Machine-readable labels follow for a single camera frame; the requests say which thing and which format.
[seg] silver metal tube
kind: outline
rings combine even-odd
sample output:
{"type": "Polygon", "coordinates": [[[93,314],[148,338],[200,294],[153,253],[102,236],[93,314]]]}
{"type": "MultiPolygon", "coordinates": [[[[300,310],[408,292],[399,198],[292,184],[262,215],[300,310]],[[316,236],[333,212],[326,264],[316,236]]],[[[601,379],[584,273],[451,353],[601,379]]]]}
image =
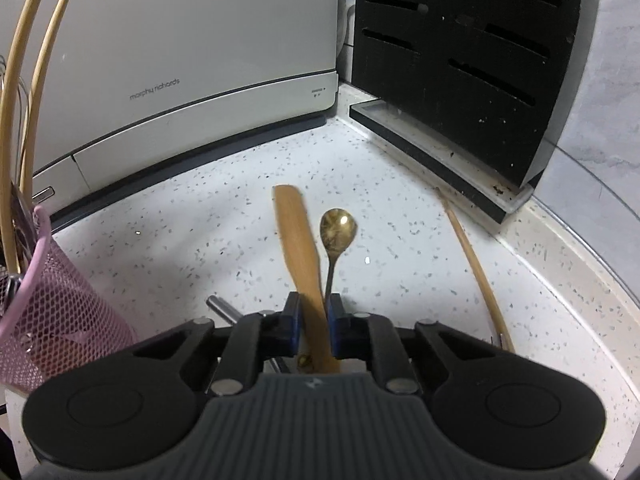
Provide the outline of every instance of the silver metal tube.
{"type": "MultiPolygon", "coordinates": [[[[209,296],[206,299],[207,306],[218,314],[222,319],[230,325],[235,325],[242,317],[239,310],[229,305],[225,300],[217,296],[209,296]]],[[[279,374],[290,374],[289,367],[282,357],[273,357],[269,359],[269,364],[273,371],[279,374]]]]}

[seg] speckled white countertop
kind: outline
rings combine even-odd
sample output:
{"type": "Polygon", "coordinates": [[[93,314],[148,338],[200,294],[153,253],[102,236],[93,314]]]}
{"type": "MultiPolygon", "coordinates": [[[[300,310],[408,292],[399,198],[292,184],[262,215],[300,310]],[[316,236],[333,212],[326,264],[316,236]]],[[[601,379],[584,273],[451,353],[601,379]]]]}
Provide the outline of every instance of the speckled white countertop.
{"type": "MultiPolygon", "coordinates": [[[[242,312],[280,310],[293,285],[276,233],[276,184],[301,189],[316,236],[329,208],[348,209],[358,221],[358,237],[338,262],[334,282],[347,309],[377,312],[399,326],[430,317],[490,339],[482,295],[434,191],[339,118],[157,184],[56,239],[143,338],[212,316],[205,306],[210,294],[242,312]]],[[[635,395],[536,275],[459,216],[518,354],[599,394],[608,421],[594,463],[615,475],[638,426],[635,395]]],[[[325,258],[323,265],[326,272],[325,258]]]]}

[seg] pink utensil holder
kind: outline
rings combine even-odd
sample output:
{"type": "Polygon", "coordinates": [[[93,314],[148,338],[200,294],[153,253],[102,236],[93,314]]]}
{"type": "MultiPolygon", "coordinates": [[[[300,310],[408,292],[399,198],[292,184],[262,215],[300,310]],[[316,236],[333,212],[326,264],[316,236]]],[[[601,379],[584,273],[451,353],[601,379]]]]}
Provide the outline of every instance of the pink utensil holder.
{"type": "MultiPolygon", "coordinates": [[[[136,341],[51,236],[40,206],[38,243],[22,285],[0,319],[0,383],[29,393],[47,379],[136,341]]],[[[8,283],[0,277],[0,300],[8,283]]]]}

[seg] appliance label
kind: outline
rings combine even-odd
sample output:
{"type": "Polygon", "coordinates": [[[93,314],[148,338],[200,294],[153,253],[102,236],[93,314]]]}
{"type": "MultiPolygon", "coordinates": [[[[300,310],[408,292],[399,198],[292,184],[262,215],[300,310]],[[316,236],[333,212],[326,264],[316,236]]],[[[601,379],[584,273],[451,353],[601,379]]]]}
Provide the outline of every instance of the appliance label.
{"type": "Polygon", "coordinates": [[[145,88],[142,92],[138,92],[137,94],[130,95],[129,100],[133,101],[139,97],[144,97],[145,95],[149,95],[149,94],[152,94],[153,92],[162,90],[163,88],[169,88],[169,86],[179,85],[179,84],[180,84],[180,80],[174,79],[173,81],[169,81],[168,83],[161,83],[152,88],[145,88]]]}

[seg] wooden stick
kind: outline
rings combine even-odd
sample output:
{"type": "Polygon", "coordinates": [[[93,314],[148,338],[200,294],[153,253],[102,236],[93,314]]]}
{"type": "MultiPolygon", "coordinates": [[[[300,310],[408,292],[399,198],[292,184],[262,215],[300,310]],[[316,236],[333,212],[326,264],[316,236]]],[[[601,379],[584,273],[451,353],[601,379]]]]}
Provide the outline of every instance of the wooden stick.
{"type": "Polygon", "coordinates": [[[465,251],[466,259],[468,260],[469,265],[471,266],[471,270],[476,277],[476,281],[478,282],[478,286],[480,287],[480,292],[482,292],[482,297],[484,298],[486,307],[489,310],[489,315],[491,316],[491,320],[494,322],[495,331],[500,338],[500,346],[503,350],[515,352],[513,341],[511,340],[509,330],[507,329],[507,324],[504,322],[504,317],[500,312],[500,308],[498,307],[498,302],[495,299],[494,292],[491,290],[491,285],[489,284],[489,281],[484,274],[484,270],[482,270],[480,260],[478,260],[478,256],[476,255],[476,252],[474,251],[469,238],[466,237],[465,230],[462,228],[462,225],[460,225],[458,217],[451,208],[449,200],[447,200],[447,197],[445,197],[441,190],[439,190],[438,188],[436,188],[436,193],[438,194],[438,197],[442,202],[444,211],[449,217],[449,221],[451,222],[453,230],[456,232],[456,236],[458,236],[458,240],[460,242],[460,245],[462,246],[462,250],[465,251]]]}
{"type": "Polygon", "coordinates": [[[338,373],[340,363],[331,354],[322,292],[320,257],[306,216],[302,195],[294,186],[273,188],[273,203],[284,261],[302,296],[305,335],[309,343],[313,371],[338,373]]]}
{"type": "Polygon", "coordinates": [[[9,50],[4,74],[4,92],[0,98],[0,236],[7,271],[10,273],[18,272],[19,267],[11,216],[11,141],[15,99],[24,52],[41,1],[26,0],[24,3],[9,50]]]}
{"type": "Polygon", "coordinates": [[[49,21],[49,27],[44,35],[38,60],[31,79],[31,91],[28,98],[28,120],[24,123],[22,130],[20,154],[20,191],[25,199],[31,205],[31,197],[33,196],[33,159],[36,145],[36,130],[38,127],[38,117],[40,115],[40,103],[42,102],[42,93],[44,91],[44,81],[47,76],[47,68],[51,60],[53,44],[60,30],[60,23],[65,14],[66,6],[69,0],[58,0],[53,15],[49,21]]]}

